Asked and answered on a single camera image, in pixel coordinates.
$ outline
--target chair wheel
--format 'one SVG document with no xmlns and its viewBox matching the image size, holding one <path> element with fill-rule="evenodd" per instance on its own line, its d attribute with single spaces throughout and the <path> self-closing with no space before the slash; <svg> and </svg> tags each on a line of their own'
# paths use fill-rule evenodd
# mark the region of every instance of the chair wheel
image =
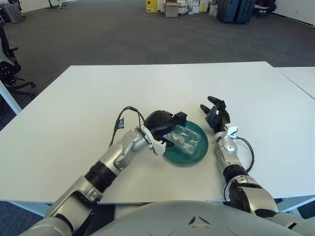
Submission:
<svg viewBox="0 0 315 236">
<path fill-rule="evenodd" d="M 30 94 L 30 99 L 33 100 L 34 98 L 36 98 L 35 94 L 34 94 L 34 93 L 31 93 L 31 94 Z"/>
</svg>

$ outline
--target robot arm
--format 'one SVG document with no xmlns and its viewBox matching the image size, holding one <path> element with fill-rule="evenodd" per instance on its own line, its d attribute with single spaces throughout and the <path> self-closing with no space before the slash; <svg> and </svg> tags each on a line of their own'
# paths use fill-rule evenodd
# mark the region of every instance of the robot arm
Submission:
<svg viewBox="0 0 315 236">
<path fill-rule="evenodd" d="M 215 131 L 215 153 L 218 167 L 228 187 L 231 206 L 257 215 L 289 228 L 301 235 L 314 234 L 314 225 L 288 213 L 278 213 L 273 197 L 256 180 L 249 176 L 237 156 L 236 132 L 238 127 L 230 123 L 226 105 L 215 97 L 208 97 L 214 104 L 212 109 L 200 108 L 207 115 L 206 121 Z"/>
<path fill-rule="evenodd" d="M 186 123 L 186 114 L 174 116 L 164 111 L 152 113 L 141 125 L 127 132 L 51 206 L 45 218 L 25 231 L 23 236 L 70 236 L 89 224 L 93 208 L 119 173 L 147 146 L 163 155 L 167 140 L 163 136 L 177 124 Z"/>
</svg>

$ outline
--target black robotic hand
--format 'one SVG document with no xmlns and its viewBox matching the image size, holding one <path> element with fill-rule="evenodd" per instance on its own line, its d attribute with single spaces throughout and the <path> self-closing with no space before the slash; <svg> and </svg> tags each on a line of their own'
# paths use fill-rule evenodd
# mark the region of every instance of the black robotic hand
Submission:
<svg viewBox="0 0 315 236">
<path fill-rule="evenodd" d="M 205 118 L 207 123 L 214 129 L 215 133 L 225 131 L 225 124 L 231 123 L 230 115 L 225 110 L 225 102 L 211 96 L 208 97 L 208 100 L 214 104 L 211 109 L 205 105 L 200 105 L 201 110 L 207 115 Z"/>
<path fill-rule="evenodd" d="M 144 126 L 151 132 L 155 140 L 166 142 L 167 147 L 172 147 L 174 144 L 164 138 L 164 135 L 172 132 L 176 125 L 186 126 L 186 117 L 187 115 L 183 112 L 173 115 L 159 110 L 151 113 L 146 118 Z"/>
</svg>

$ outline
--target yellow box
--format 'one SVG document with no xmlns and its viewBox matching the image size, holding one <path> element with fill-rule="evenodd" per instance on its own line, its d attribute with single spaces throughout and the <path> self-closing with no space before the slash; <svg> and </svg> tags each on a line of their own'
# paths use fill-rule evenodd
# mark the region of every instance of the yellow box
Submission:
<svg viewBox="0 0 315 236">
<path fill-rule="evenodd" d="M 200 12 L 207 12 L 208 11 L 208 4 L 201 4 L 199 5 Z"/>
<path fill-rule="evenodd" d="M 158 0 L 146 0 L 147 12 L 158 12 Z"/>
</svg>

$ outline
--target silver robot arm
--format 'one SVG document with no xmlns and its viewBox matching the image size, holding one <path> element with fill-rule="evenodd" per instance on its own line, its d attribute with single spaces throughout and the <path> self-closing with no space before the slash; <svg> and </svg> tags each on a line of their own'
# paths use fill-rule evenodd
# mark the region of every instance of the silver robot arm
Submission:
<svg viewBox="0 0 315 236">
<path fill-rule="evenodd" d="M 208 97 L 212 109 L 200 108 L 207 114 L 206 121 L 215 131 L 215 153 L 218 167 L 228 187 L 231 206 L 265 218 L 304 236 L 313 236 L 314 224 L 289 213 L 278 213 L 273 197 L 242 166 L 234 142 L 238 127 L 230 123 L 226 105 L 215 97 Z"/>
<path fill-rule="evenodd" d="M 52 205 L 43 220 L 21 235 L 70 236 L 77 232 L 88 223 L 105 189 L 147 146 L 154 148 L 157 155 L 163 155 L 166 143 L 156 141 L 143 125 L 127 132 Z"/>
</svg>

